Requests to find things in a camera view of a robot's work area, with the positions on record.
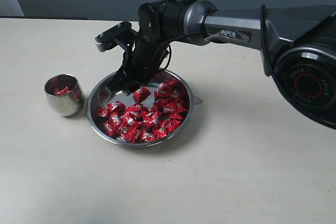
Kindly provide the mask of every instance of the table surface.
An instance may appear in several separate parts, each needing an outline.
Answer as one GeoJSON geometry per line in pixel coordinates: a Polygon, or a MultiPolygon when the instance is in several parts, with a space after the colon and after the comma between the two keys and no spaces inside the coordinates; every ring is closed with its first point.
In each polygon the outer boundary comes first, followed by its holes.
{"type": "Polygon", "coordinates": [[[0,19],[1,224],[334,223],[336,132],[282,98],[257,51],[174,42],[169,69],[204,102],[154,147],[56,115],[46,80],[71,73],[87,97],[121,65],[93,41],[115,24],[0,19]]]}

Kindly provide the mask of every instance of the stainless steel bowl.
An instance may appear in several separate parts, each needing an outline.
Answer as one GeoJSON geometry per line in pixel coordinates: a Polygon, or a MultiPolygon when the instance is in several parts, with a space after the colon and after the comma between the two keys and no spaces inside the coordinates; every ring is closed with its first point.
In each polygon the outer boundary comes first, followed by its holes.
{"type": "Polygon", "coordinates": [[[101,80],[93,89],[93,91],[91,92],[89,99],[88,99],[88,105],[87,105],[87,117],[89,119],[89,123],[91,124],[92,128],[94,129],[94,131],[100,135],[103,139],[113,143],[113,144],[118,144],[118,145],[122,145],[125,147],[148,147],[148,146],[152,146],[155,144],[159,144],[162,143],[163,141],[166,141],[172,137],[174,137],[175,135],[179,134],[179,132],[181,132],[184,128],[184,126],[188,123],[192,112],[193,112],[193,107],[194,107],[194,98],[193,98],[193,94],[191,92],[191,89],[189,88],[188,84],[178,75],[176,75],[173,72],[170,72],[168,70],[162,71],[161,73],[159,73],[150,83],[148,83],[148,85],[146,86],[148,89],[151,90],[152,94],[142,103],[148,107],[151,108],[151,106],[154,103],[154,91],[157,90],[157,88],[159,87],[160,83],[162,83],[163,81],[168,81],[168,80],[173,80],[173,79],[177,79],[179,81],[179,83],[175,86],[175,89],[177,92],[184,92],[187,93],[187,98],[189,101],[189,109],[188,109],[188,113],[183,121],[183,123],[180,125],[180,127],[178,127],[174,132],[172,132],[171,134],[167,135],[164,138],[161,138],[157,141],[154,142],[150,142],[150,143],[129,143],[124,141],[122,138],[118,138],[118,139],[114,139],[112,137],[109,137],[108,135],[106,135],[106,133],[104,132],[103,128],[102,128],[102,122],[100,121],[101,119],[93,116],[93,112],[101,107],[107,107],[108,103],[111,102],[116,102],[116,101],[120,101],[122,103],[124,103],[126,106],[130,106],[132,104],[134,104],[134,100],[133,100],[133,95],[129,95],[126,96],[122,93],[122,91],[117,92],[117,93],[113,93],[113,94],[108,94],[107,90],[106,90],[106,84],[109,83],[109,81],[112,80],[113,76],[115,75],[115,73],[110,74],[109,76],[105,77],[103,80],[101,80]]]}

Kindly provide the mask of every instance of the metal cup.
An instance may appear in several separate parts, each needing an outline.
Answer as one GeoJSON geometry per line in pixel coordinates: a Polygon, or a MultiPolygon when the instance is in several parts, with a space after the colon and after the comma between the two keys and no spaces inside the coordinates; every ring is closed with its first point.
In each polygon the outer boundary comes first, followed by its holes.
{"type": "Polygon", "coordinates": [[[50,107],[61,116],[71,116],[79,113],[83,107],[85,98],[78,80],[70,74],[59,74],[49,79],[44,90],[50,107]],[[69,93],[55,95],[57,89],[68,87],[69,93]]]}

